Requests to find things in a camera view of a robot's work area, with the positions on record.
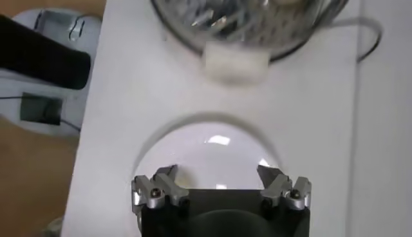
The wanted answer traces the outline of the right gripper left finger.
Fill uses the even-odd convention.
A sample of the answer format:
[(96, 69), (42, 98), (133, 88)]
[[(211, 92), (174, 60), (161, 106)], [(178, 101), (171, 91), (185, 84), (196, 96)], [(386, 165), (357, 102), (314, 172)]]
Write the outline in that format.
[(174, 181), (178, 171), (176, 164), (158, 168), (152, 178), (135, 176), (131, 181), (131, 209), (139, 215), (143, 207), (161, 209), (166, 204), (186, 208), (190, 204), (189, 190)]

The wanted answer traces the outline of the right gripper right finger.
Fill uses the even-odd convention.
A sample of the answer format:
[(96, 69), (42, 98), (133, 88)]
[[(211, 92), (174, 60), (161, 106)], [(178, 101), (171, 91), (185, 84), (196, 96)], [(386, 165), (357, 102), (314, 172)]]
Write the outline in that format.
[(299, 176), (295, 183), (280, 169), (258, 165), (257, 173), (264, 189), (260, 191), (262, 198), (270, 207), (277, 207), (281, 201), (295, 211), (309, 209), (312, 201), (312, 183), (306, 177)]

